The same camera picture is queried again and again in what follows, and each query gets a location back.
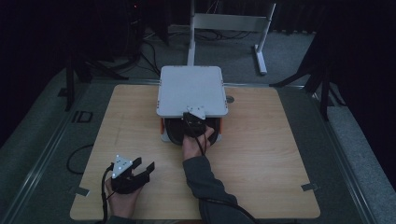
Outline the person's right hand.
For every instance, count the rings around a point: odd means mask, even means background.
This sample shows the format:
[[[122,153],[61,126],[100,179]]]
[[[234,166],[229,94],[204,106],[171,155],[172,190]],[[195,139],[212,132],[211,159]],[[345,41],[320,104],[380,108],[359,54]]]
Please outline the person's right hand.
[[[208,148],[211,147],[209,137],[214,133],[214,129],[206,127],[205,132],[198,137],[184,136],[182,143],[183,159],[186,161],[194,157],[203,156]]]

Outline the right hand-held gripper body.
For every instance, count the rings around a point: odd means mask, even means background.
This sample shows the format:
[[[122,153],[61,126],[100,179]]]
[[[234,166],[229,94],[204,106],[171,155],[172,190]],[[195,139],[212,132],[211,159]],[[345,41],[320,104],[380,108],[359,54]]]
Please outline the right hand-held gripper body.
[[[202,106],[188,106],[183,113],[184,134],[198,137],[205,133],[205,110]]]

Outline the person's left hand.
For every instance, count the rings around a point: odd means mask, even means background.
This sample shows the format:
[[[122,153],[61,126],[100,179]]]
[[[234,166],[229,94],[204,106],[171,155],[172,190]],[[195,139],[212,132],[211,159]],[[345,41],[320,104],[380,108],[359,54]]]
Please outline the person's left hand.
[[[111,179],[106,181],[106,190],[110,194],[107,199],[111,215],[132,219],[138,196],[142,189],[137,189],[133,193],[119,194],[111,188]]]

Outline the dark equipment cabinet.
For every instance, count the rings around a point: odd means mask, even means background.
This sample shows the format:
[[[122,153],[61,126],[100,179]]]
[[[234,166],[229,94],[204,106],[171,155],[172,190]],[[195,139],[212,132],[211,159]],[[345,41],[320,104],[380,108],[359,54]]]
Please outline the dark equipment cabinet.
[[[103,0],[101,16],[113,56],[135,58],[140,53],[144,24],[142,0]]]

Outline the white two-tier shoe rack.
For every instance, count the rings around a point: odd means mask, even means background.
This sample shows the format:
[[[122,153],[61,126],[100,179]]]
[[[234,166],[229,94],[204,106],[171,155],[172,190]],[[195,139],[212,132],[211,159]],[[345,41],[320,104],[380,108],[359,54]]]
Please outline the white two-tier shoe rack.
[[[221,69],[217,66],[164,66],[161,70],[156,105],[161,118],[161,139],[171,142],[166,135],[165,119],[183,119],[188,106],[202,106],[205,127],[214,129],[209,137],[211,145],[221,140],[221,122],[228,114],[228,103]]]

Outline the black tripod stand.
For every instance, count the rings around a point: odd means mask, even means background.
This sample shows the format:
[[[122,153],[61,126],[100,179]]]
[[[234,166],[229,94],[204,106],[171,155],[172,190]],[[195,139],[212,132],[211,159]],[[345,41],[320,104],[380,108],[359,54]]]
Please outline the black tripod stand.
[[[331,87],[331,73],[333,68],[333,62],[329,60],[307,60],[303,59],[297,72],[279,82],[270,84],[270,87],[283,88],[289,85],[291,82],[309,75],[309,79],[304,84],[304,90],[306,93],[314,94],[318,88],[321,88],[319,98],[319,112],[325,121],[328,121],[327,107],[330,102],[329,94],[331,93],[337,103],[344,105],[338,96],[335,95],[335,91]]]
[[[127,77],[123,77],[110,68],[105,67],[103,64],[90,58],[89,56],[75,51],[70,51],[67,56],[65,72],[66,72],[66,87],[64,88],[62,95],[66,97],[65,110],[69,111],[75,101],[75,80],[74,75],[77,72],[77,62],[89,63],[94,68],[101,70],[104,74],[117,80],[127,80]]]

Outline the white metal stand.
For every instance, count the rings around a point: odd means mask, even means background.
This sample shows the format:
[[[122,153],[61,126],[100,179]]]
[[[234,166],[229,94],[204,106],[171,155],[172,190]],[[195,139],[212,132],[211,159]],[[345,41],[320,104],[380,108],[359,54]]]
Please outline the white metal stand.
[[[267,74],[267,67],[263,54],[264,43],[272,22],[276,3],[270,3],[266,14],[260,16],[240,16],[223,14],[206,14],[195,12],[195,0],[191,0],[190,10],[190,44],[188,50],[187,65],[193,66],[195,60],[195,30],[223,30],[256,32],[261,34],[261,39],[254,46],[254,55],[261,75]]]

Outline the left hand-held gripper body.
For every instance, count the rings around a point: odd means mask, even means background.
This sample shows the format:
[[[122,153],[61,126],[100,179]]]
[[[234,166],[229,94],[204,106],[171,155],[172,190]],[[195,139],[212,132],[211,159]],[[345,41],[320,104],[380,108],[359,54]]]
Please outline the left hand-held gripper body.
[[[146,185],[149,177],[141,174],[134,175],[132,169],[133,161],[117,155],[114,160],[114,167],[111,176],[111,188],[119,194],[133,193]]]

